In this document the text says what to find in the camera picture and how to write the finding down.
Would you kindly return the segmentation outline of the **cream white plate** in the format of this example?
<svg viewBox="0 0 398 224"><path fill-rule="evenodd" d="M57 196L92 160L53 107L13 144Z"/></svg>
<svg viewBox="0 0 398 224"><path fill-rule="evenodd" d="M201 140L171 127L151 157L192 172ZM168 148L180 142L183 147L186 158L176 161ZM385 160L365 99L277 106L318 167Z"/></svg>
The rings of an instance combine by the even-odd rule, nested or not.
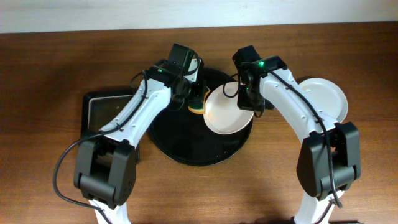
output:
<svg viewBox="0 0 398 224"><path fill-rule="evenodd" d="M348 100L341 88L323 78L309 78L299 87L329 116L342 123L348 114Z"/></svg>

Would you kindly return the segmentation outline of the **green yellow sponge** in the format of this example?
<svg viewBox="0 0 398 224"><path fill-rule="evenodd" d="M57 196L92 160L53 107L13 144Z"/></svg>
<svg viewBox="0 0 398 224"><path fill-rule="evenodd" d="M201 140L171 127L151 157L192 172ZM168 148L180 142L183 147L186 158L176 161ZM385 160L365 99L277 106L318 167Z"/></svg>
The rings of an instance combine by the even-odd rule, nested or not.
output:
<svg viewBox="0 0 398 224"><path fill-rule="evenodd" d="M188 110L194 114L205 114L206 97L209 93L210 89L207 86L195 93L188 101Z"/></svg>

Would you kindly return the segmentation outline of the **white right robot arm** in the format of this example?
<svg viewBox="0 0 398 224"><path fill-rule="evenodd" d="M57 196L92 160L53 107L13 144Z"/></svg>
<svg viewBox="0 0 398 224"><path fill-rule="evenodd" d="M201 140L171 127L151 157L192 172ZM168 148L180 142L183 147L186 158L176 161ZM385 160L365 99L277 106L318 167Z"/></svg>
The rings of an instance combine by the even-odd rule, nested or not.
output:
<svg viewBox="0 0 398 224"><path fill-rule="evenodd" d="M239 96L260 97L272 104L301 142L297 177L304 193L291 223L328 223L341 196L361 176L359 131L323 111L299 87L278 56L260 58L235 54Z"/></svg>

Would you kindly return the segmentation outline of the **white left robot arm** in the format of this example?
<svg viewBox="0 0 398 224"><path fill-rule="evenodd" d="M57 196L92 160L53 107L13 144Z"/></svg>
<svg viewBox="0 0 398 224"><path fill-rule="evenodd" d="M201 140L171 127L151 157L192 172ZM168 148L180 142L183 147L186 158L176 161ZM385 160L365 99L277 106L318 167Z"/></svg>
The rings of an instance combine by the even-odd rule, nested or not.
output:
<svg viewBox="0 0 398 224"><path fill-rule="evenodd" d="M74 186L88 199L98 223L129 223L126 201L136 181L137 146L157 115L174 99L203 101L201 60L185 68L154 65L127 105L97 133L82 135Z"/></svg>

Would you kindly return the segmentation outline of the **pinkish white plate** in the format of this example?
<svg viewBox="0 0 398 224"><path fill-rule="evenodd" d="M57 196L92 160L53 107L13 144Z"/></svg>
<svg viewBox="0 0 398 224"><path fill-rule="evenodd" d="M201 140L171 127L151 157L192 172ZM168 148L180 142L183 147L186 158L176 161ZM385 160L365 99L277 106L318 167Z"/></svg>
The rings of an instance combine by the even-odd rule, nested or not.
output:
<svg viewBox="0 0 398 224"><path fill-rule="evenodd" d="M238 108L238 95L228 98L238 89L237 82L228 82L215 88L206 99L203 119L207 127L216 134L233 134L244 129L253 118L253 112Z"/></svg>

